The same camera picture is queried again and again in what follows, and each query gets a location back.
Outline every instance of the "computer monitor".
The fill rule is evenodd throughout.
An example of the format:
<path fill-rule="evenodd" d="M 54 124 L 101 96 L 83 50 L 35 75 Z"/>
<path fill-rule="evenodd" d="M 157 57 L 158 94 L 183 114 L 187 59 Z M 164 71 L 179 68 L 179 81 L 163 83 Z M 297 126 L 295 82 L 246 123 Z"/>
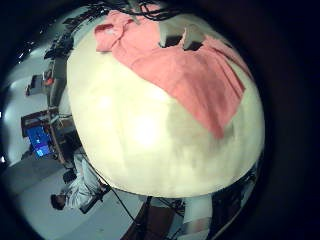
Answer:
<path fill-rule="evenodd" d="M 37 156 L 42 157 L 51 153 L 49 148 L 51 139 L 42 126 L 27 129 L 27 135 Z"/>

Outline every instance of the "pink towel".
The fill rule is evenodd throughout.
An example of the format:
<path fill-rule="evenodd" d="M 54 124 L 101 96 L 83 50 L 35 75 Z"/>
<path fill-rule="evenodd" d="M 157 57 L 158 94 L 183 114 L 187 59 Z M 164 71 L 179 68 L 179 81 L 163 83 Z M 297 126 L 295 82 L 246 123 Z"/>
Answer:
<path fill-rule="evenodd" d="M 144 17 L 138 20 L 140 25 L 126 14 L 110 11 L 95 28 L 97 51 L 112 52 L 140 77 L 176 98 L 214 137 L 222 138 L 244 92 L 226 59 L 250 76 L 246 64 L 231 48 L 209 36 L 197 51 L 184 51 L 183 40 L 161 48 L 158 23 Z"/>

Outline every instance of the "table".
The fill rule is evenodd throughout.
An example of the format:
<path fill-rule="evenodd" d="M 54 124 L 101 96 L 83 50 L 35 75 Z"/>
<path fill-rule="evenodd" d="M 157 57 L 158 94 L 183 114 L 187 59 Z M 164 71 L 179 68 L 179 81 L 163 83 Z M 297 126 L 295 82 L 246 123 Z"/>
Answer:
<path fill-rule="evenodd" d="M 264 146 L 258 90 L 229 62 L 246 91 L 217 140 L 175 99 L 110 53 L 97 53 L 93 31 L 67 63 L 74 122 L 92 165 L 115 188 L 148 196 L 191 197 L 243 176 Z"/>
<path fill-rule="evenodd" d="M 58 156 L 58 161 L 65 165 L 68 163 L 66 159 L 66 153 L 61 148 L 61 144 L 65 141 L 61 139 L 58 135 L 59 127 L 56 122 L 52 122 L 54 116 L 58 114 L 58 108 L 48 108 L 47 110 L 35 112 L 21 118 L 21 129 L 22 129 L 22 137 L 27 137 L 26 129 L 35 127 L 35 126 L 43 126 L 45 131 L 47 131 L 52 139 L 53 145 L 51 146 L 55 153 Z"/>

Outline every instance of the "person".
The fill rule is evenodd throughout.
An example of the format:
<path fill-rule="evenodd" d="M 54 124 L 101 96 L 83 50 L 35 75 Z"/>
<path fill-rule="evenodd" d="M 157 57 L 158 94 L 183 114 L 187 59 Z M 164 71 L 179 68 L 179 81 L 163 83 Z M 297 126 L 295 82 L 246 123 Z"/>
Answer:
<path fill-rule="evenodd" d="M 77 178 L 63 187 L 60 194 L 51 195 L 51 205 L 54 209 L 81 208 L 88 204 L 94 195 L 107 190 L 109 186 L 100 181 L 87 161 L 83 148 L 79 148 L 74 152 Z"/>

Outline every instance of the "cable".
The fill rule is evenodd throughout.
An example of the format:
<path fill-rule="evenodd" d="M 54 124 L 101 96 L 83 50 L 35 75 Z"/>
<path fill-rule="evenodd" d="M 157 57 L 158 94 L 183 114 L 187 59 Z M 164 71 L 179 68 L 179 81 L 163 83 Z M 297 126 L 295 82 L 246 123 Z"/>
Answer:
<path fill-rule="evenodd" d="M 147 3 L 150 3 L 150 1 L 140 3 L 141 12 L 133 12 L 133 11 L 129 11 L 129 10 L 124 10 L 113 3 L 110 3 L 108 1 L 104 1 L 104 2 L 106 4 L 106 6 L 112 8 L 112 9 L 118 10 L 119 12 L 129 14 L 131 16 L 144 16 L 144 17 L 146 17 L 150 20 L 153 20 L 153 21 L 163 21 L 163 20 L 169 19 L 169 18 L 171 18 L 181 12 L 181 9 L 173 8 L 172 6 L 164 7 L 164 8 L 161 8 L 158 10 L 153 10 L 153 11 L 147 10 L 146 12 L 144 12 L 142 10 L 141 6 L 144 4 L 146 5 Z"/>
<path fill-rule="evenodd" d="M 172 236 L 171 239 L 176 239 L 174 238 L 179 232 L 181 231 L 181 228 L 179 228 Z"/>
<path fill-rule="evenodd" d="M 176 214 L 178 214 L 180 217 L 184 217 L 181 213 L 179 213 L 178 211 L 176 211 L 176 209 L 174 209 L 170 204 L 164 202 L 163 200 L 161 200 L 161 198 L 156 198 L 158 199 L 160 202 L 162 202 L 164 205 L 166 205 L 167 207 L 171 208 L 171 210 L 173 210 Z"/>

